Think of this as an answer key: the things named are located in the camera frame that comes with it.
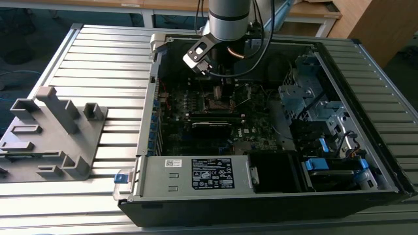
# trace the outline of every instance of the wooden desk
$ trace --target wooden desk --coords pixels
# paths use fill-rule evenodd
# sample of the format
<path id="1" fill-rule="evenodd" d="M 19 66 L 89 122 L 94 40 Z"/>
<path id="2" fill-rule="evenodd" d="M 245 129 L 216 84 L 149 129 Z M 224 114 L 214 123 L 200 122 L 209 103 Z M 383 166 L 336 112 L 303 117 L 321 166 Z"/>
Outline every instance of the wooden desk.
<path id="1" fill-rule="evenodd" d="M 157 12 L 166 12 L 164 15 L 193 16 L 196 12 L 197 0 L 144 0 L 144 9 L 149 10 L 150 15 L 158 15 Z M 264 22 L 269 18 L 269 3 L 258 1 L 260 12 Z M 208 0 L 204 1 L 202 12 L 206 12 Z M 316 37 L 327 37 L 335 21 L 341 17 L 340 12 L 328 11 L 323 3 L 300 2 L 289 10 L 285 22 L 319 24 Z"/>
<path id="2" fill-rule="evenodd" d="M 154 15 L 193 17 L 196 6 L 197 0 L 0 0 L 0 7 L 141 14 L 145 28 L 153 28 Z M 208 0 L 204 1 L 202 11 L 206 16 Z M 315 36 L 325 37 L 340 16 L 339 12 L 329 12 L 323 3 L 300 2 L 293 5 L 285 21 L 319 24 Z"/>

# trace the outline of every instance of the floor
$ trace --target floor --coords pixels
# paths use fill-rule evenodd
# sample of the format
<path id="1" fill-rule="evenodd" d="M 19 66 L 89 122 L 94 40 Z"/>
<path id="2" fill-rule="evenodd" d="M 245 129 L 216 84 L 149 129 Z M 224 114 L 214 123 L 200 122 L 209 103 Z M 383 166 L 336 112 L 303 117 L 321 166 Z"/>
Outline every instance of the floor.
<path id="1" fill-rule="evenodd" d="M 5 85 L 5 89 L 0 91 L 0 136 L 13 119 L 7 111 L 13 104 L 11 101 L 27 96 L 38 78 L 34 73 L 11 73 L 1 76 L 2 71 L 31 70 L 42 72 L 73 23 L 142 26 L 140 15 L 121 13 L 58 11 L 58 18 L 51 19 L 47 10 L 33 10 L 30 19 L 35 31 L 25 37 L 25 40 L 34 50 L 34 59 L 21 65 L 11 66 L 0 58 L 0 83 Z M 154 21 L 157 27 L 193 29 L 193 17 L 157 16 Z M 204 21 L 198 19 L 197 26 L 201 26 L 202 23 Z M 409 63 L 401 59 L 401 54 L 397 54 L 389 61 L 384 72 L 412 106 L 418 107 L 415 89 L 418 87 L 418 69 L 413 69 Z"/>

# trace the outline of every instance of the copper pipe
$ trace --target copper pipe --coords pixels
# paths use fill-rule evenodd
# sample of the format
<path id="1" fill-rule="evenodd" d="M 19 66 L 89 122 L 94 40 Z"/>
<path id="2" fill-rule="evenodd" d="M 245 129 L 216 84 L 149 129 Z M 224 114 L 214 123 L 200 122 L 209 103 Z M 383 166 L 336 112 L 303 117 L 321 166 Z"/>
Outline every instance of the copper pipe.
<path id="1" fill-rule="evenodd" d="M 229 47 L 226 47 L 226 50 L 228 50 L 228 53 L 229 53 L 232 56 L 234 56 L 236 58 L 238 58 L 238 59 L 241 59 L 241 60 L 245 58 L 244 55 L 237 54 Z"/>

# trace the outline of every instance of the sticker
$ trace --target sticker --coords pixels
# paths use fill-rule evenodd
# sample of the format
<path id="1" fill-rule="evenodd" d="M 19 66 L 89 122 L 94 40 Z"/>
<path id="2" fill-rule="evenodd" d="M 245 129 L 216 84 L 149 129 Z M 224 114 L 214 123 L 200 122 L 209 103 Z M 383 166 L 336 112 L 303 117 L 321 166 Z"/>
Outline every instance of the sticker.
<path id="1" fill-rule="evenodd" d="M 181 167 L 181 159 L 166 159 L 165 167 Z"/>
<path id="2" fill-rule="evenodd" d="M 128 7 L 138 7 L 138 4 L 121 4 L 121 6 L 128 6 Z"/>
<path id="3" fill-rule="evenodd" d="M 190 178 L 194 190 L 234 188 L 230 158 L 192 159 Z"/>

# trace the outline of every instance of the desk leg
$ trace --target desk leg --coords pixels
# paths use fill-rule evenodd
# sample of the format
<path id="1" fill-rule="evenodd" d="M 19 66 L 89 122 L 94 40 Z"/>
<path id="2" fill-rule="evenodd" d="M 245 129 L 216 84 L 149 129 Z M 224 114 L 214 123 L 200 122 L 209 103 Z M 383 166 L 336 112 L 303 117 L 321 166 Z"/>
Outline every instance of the desk leg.
<path id="1" fill-rule="evenodd" d="M 319 30 L 316 32 L 315 37 L 325 38 L 328 36 L 328 33 L 332 29 L 335 21 L 336 21 L 336 19 L 333 19 L 333 18 L 325 19 L 324 23 L 319 27 Z"/>
<path id="2" fill-rule="evenodd" d="M 144 18 L 144 27 L 153 28 L 153 10 L 141 9 L 142 18 Z"/>

